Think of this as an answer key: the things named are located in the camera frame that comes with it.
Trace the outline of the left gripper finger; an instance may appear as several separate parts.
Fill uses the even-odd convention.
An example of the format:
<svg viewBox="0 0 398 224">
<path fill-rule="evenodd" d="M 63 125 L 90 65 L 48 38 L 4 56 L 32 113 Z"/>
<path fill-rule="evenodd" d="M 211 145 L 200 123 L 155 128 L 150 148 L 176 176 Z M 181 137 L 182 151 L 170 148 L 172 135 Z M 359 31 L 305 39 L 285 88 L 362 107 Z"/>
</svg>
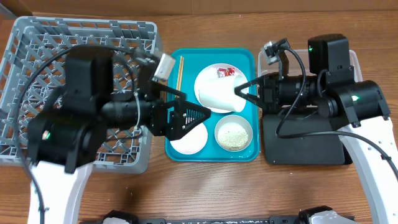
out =
<svg viewBox="0 0 398 224">
<path fill-rule="evenodd" d="M 163 100 L 186 100 L 186 94 L 159 83 L 160 97 Z"/>
<path fill-rule="evenodd" d="M 181 139 L 211 116 L 210 109 L 182 99 L 168 102 L 167 112 L 167 139 Z"/>
</svg>

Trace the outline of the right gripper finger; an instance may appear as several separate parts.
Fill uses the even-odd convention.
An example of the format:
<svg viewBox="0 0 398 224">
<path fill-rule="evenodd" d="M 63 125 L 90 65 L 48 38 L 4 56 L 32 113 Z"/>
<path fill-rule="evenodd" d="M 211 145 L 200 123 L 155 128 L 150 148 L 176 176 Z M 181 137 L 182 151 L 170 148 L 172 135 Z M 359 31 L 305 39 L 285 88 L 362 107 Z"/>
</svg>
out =
<svg viewBox="0 0 398 224">
<path fill-rule="evenodd" d="M 263 78 L 262 77 L 258 77 L 258 78 L 255 78 L 255 79 L 249 81 L 249 82 L 243 83 L 242 85 L 239 85 L 239 86 L 235 87 L 234 91 L 235 92 L 242 92 L 243 89 L 249 88 L 250 86 L 253 86 L 253 85 L 262 86 L 263 85 Z"/>
<path fill-rule="evenodd" d="M 243 93 L 241 90 L 235 90 L 235 95 L 245 99 L 246 101 L 259 106 L 259 100 L 260 98 L 257 95 L 252 95 L 250 93 Z"/>
</svg>

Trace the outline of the red snack wrapper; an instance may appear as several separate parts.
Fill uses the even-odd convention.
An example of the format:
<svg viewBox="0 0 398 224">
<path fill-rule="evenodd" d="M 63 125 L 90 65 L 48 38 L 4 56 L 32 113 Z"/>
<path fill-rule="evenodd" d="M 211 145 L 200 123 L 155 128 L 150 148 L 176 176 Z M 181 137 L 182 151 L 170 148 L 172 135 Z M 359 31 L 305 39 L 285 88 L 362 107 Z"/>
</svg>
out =
<svg viewBox="0 0 398 224">
<path fill-rule="evenodd" d="M 235 69 L 233 67 L 217 69 L 218 78 L 229 77 L 233 75 L 235 75 Z"/>
</svg>

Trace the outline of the grey bowl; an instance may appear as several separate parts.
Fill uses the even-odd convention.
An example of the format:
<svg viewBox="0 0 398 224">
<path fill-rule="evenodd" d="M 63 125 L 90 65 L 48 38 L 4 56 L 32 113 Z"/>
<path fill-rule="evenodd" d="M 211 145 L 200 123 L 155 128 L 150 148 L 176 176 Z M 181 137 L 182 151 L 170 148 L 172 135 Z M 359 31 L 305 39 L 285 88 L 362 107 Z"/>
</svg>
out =
<svg viewBox="0 0 398 224">
<path fill-rule="evenodd" d="M 225 116 L 215 126 L 216 142 L 221 148 L 229 152 L 244 150 L 250 145 L 252 138 L 252 127 L 242 116 Z"/>
</svg>

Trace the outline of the white cup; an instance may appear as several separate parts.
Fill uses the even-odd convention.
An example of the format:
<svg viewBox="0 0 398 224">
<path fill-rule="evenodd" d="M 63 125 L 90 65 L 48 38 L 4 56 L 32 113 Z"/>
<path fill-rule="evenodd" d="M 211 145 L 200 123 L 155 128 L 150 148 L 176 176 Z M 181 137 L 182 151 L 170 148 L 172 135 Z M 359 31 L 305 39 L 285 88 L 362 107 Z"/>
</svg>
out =
<svg viewBox="0 0 398 224">
<path fill-rule="evenodd" d="M 206 80 L 198 89 L 199 101 L 209 108 L 242 112 L 246 100 L 235 95 L 234 88 L 246 82 L 247 79 L 242 75 Z"/>
</svg>

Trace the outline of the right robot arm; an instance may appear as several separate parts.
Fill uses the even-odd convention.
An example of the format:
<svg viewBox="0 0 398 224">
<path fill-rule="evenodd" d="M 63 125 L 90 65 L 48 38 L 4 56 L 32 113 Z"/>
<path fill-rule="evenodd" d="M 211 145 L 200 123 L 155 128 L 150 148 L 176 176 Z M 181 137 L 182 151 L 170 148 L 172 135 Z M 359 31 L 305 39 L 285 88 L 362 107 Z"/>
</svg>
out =
<svg viewBox="0 0 398 224">
<path fill-rule="evenodd" d="M 379 85 L 357 82 L 349 59 L 349 42 L 342 34 L 325 34 L 308 40 L 309 64 L 301 74 L 289 77 L 286 39 L 266 43 L 262 53 L 277 72 L 247 82 L 258 93 L 235 94 L 260 107 L 264 113 L 292 111 L 315 105 L 327 118 L 329 136 L 338 136 L 357 170 L 374 223 L 397 222 L 397 145 L 390 109 Z"/>
</svg>

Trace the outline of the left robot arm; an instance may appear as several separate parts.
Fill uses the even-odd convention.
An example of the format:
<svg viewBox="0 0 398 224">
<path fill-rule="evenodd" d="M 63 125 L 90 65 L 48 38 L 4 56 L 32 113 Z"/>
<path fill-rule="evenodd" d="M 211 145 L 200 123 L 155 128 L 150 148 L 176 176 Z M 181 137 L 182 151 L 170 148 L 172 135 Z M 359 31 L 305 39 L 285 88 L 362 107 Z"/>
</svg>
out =
<svg viewBox="0 0 398 224">
<path fill-rule="evenodd" d="M 27 126 L 31 161 L 29 223 L 76 223 L 85 185 L 109 129 L 145 130 L 173 141 L 211 115 L 165 85 L 175 60 L 137 48 L 76 45 L 51 58 L 65 61 L 65 84 Z"/>
</svg>

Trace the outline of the clear plastic bin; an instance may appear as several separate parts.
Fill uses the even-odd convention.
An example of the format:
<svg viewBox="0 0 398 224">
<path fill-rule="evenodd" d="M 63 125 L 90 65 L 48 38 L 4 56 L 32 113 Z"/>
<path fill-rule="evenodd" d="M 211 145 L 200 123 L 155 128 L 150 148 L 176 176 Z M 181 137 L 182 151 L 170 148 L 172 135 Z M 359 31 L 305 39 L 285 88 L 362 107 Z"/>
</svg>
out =
<svg viewBox="0 0 398 224">
<path fill-rule="evenodd" d="M 306 69 L 306 84 L 310 84 L 310 77 L 315 76 L 315 74 L 310 73 L 309 70 L 309 59 L 308 59 L 308 51 L 306 49 L 301 49 L 301 50 L 295 50 L 298 56 L 301 58 L 305 69 Z M 300 68 L 300 65 L 296 58 L 290 53 L 286 52 L 285 53 L 288 60 L 289 60 L 289 78 L 292 78 L 297 75 L 301 75 L 302 71 Z M 350 65 L 353 66 L 354 70 L 354 80 L 355 82 L 362 82 L 363 77 L 361 73 L 361 69 L 359 66 L 358 58 L 356 53 L 353 50 L 349 51 L 349 60 L 350 60 Z M 262 52 L 260 51 L 258 53 L 257 57 L 257 77 L 261 77 L 263 75 L 266 75 L 268 73 L 278 73 L 279 72 L 279 64 L 276 62 L 272 65 L 268 65 Z M 309 96 L 306 100 L 304 99 L 303 96 L 300 97 L 300 101 L 296 104 L 298 107 L 304 107 L 304 106 L 309 106 L 310 108 L 315 108 L 316 104 L 313 102 L 314 99 L 317 99 L 317 96 Z"/>
</svg>

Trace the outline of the teal serving tray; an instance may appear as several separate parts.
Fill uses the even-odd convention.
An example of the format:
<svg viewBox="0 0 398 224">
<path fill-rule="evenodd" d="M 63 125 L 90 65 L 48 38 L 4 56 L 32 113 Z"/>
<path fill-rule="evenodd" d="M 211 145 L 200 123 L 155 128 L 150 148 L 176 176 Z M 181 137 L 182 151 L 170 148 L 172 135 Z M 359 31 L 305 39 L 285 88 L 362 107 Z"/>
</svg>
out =
<svg viewBox="0 0 398 224">
<path fill-rule="evenodd" d="M 215 78 L 216 75 L 207 75 L 211 67 L 233 67 L 236 74 L 252 80 L 256 77 L 255 63 L 252 53 L 246 49 L 178 49 L 172 57 L 177 62 L 169 76 L 168 86 L 176 87 L 180 58 L 184 58 L 183 77 L 181 91 L 187 95 L 189 102 L 197 105 L 198 84 L 196 81 Z M 252 134 L 249 135 L 250 143 L 238 152 L 230 152 L 223 149 L 217 142 L 215 128 L 217 122 L 226 116 L 244 118 L 251 126 Z M 246 102 L 242 112 L 229 112 L 226 110 L 212 109 L 211 116 L 204 121 L 207 130 L 206 144 L 200 151 L 194 154 L 182 154 L 178 152 L 168 139 L 165 140 L 165 152 L 177 162 L 249 162 L 257 157 L 261 148 L 259 134 L 259 114 L 256 105 Z"/>
</svg>

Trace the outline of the large white plate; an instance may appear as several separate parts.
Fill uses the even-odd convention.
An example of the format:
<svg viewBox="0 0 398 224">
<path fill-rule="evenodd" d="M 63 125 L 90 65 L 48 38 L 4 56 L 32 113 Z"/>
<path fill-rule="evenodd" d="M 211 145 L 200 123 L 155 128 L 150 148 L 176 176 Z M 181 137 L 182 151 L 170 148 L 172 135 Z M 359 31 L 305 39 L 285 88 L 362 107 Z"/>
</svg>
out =
<svg viewBox="0 0 398 224">
<path fill-rule="evenodd" d="M 216 63 L 204 68 L 194 83 L 199 103 L 215 113 L 242 112 L 246 100 L 236 95 L 234 89 L 247 83 L 244 73 L 227 63 Z"/>
</svg>

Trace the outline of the black tray bin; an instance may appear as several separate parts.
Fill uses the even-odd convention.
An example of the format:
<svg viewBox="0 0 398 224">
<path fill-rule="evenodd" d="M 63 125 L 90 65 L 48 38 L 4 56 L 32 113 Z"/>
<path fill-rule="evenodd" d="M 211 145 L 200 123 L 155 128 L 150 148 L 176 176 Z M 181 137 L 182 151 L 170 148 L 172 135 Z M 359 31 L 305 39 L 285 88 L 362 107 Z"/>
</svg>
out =
<svg viewBox="0 0 398 224">
<path fill-rule="evenodd" d="M 352 160 L 338 136 L 324 135 L 282 139 L 275 135 L 277 126 L 285 115 L 264 114 L 262 117 L 265 160 L 275 165 L 348 165 Z M 330 131 L 327 119 L 315 108 L 294 111 L 283 124 L 283 135 Z"/>
</svg>

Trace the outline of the grey dish rack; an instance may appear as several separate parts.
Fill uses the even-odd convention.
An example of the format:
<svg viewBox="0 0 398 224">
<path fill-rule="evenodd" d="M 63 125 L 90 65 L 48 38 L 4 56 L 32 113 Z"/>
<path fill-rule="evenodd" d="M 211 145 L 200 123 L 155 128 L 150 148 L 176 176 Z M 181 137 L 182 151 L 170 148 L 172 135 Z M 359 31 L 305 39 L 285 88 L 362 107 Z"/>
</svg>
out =
<svg viewBox="0 0 398 224">
<path fill-rule="evenodd" d="M 162 50 L 157 25 L 149 21 L 118 21 L 54 17 L 20 17 L 11 30 L 1 60 L 1 165 L 19 166 L 14 147 L 13 112 L 17 97 L 34 71 L 51 56 L 80 44 Z M 108 130 L 108 142 L 98 150 L 94 170 L 143 173 L 149 163 L 152 135 L 133 139 L 133 129 Z"/>
</svg>

